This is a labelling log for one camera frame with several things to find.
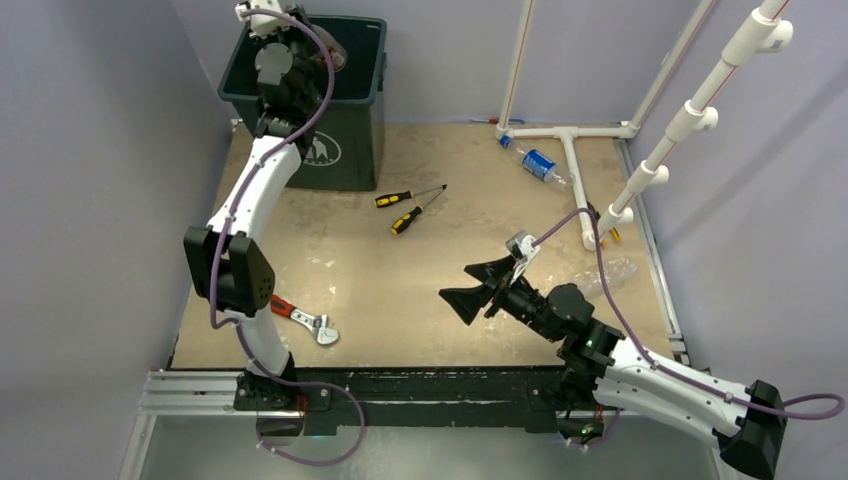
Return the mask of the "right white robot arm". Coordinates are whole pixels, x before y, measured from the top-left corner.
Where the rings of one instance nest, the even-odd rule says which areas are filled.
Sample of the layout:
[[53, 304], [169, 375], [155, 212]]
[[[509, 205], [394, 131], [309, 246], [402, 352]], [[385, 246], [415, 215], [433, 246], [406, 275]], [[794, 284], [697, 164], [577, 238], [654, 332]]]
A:
[[443, 288], [439, 296], [465, 323], [503, 311], [558, 344], [565, 372], [554, 397], [568, 406], [602, 405], [637, 412], [704, 441], [720, 459], [755, 479], [773, 479], [787, 422], [776, 387], [720, 380], [640, 347], [624, 332], [595, 318], [577, 285], [543, 294], [513, 275], [507, 256], [471, 264], [471, 288]]

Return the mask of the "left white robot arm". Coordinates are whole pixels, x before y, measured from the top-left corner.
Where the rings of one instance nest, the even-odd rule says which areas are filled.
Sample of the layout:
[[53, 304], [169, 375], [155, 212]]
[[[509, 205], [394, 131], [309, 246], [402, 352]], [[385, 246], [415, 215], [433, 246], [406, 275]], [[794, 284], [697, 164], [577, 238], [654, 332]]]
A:
[[243, 1], [235, 12], [259, 43], [255, 138], [223, 205], [205, 226], [189, 228], [183, 245], [195, 292], [209, 304], [210, 326], [231, 326], [246, 354], [238, 396], [284, 409], [295, 402], [301, 386], [274, 323], [275, 272], [260, 242], [329, 106], [335, 73], [326, 38], [302, 6]]

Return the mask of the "blue label bottle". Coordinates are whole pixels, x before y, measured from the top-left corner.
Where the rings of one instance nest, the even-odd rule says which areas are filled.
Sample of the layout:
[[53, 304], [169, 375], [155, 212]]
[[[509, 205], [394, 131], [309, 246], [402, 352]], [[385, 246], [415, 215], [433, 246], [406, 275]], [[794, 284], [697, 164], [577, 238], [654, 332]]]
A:
[[567, 192], [572, 186], [570, 176], [563, 175], [557, 164], [540, 150], [508, 135], [499, 139], [499, 145], [515, 165], [550, 188]]

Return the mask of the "crushed clear bottle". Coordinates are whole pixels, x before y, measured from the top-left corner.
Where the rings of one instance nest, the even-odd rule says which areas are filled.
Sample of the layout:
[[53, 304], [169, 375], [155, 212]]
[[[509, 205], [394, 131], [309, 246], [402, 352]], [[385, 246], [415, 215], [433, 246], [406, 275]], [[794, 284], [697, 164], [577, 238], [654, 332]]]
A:
[[605, 260], [602, 268], [602, 272], [597, 269], [584, 270], [572, 277], [572, 282], [586, 298], [591, 299], [604, 295], [602, 278], [607, 282], [609, 290], [615, 291], [623, 287], [638, 272], [635, 261], [627, 256]]

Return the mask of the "red white crushed bottle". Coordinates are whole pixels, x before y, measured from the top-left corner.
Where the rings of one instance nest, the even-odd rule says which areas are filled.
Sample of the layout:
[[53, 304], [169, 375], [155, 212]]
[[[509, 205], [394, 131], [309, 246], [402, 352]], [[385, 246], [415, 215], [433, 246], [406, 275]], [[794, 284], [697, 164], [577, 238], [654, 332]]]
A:
[[314, 24], [313, 31], [326, 46], [335, 72], [341, 71], [347, 64], [348, 53], [341, 43], [325, 28]]

